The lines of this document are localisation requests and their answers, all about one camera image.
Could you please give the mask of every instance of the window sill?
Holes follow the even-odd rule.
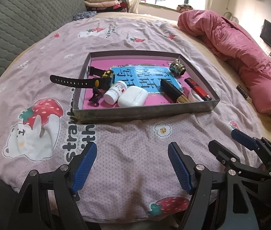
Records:
[[[151,4],[151,3],[146,3],[146,2],[139,2],[140,5],[144,5],[144,6],[149,6],[149,7],[155,7],[155,8],[162,8],[162,9],[166,9],[166,10],[171,10],[171,11],[174,11],[174,12],[177,12],[177,13],[181,13],[175,9],[172,9],[172,8],[169,8],[169,7],[163,7],[163,6],[159,6],[159,5],[156,5],[156,4]]]

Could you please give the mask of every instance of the white bottle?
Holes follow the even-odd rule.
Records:
[[[138,86],[130,86],[118,99],[119,107],[142,106],[148,98],[148,92]]]
[[[113,105],[116,103],[118,98],[127,90],[127,85],[124,81],[118,80],[113,84],[110,89],[104,94],[104,101],[108,104]]]

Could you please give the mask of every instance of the red cloth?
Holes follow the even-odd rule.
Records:
[[[245,29],[211,10],[183,12],[178,27],[227,61],[250,90],[256,110],[271,115],[271,59]]]

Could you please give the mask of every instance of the blue floral cloth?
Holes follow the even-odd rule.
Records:
[[[87,19],[87,18],[91,18],[93,16],[95,16],[97,14],[96,11],[85,11],[79,14],[76,14],[73,16],[73,21],[78,21],[81,19]]]

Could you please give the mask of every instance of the strawberry leaf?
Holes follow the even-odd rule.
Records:
[[[29,117],[33,116],[33,110],[32,107],[29,107],[27,111],[23,111],[22,114],[20,114],[19,118],[24,120],[24,123],[28,121]]]
[[[150,205],[151,211],[148,211],[150,216],[157,216],[163,213],[163,211],[161,210],[162,205],[157,205],[155,203]]]

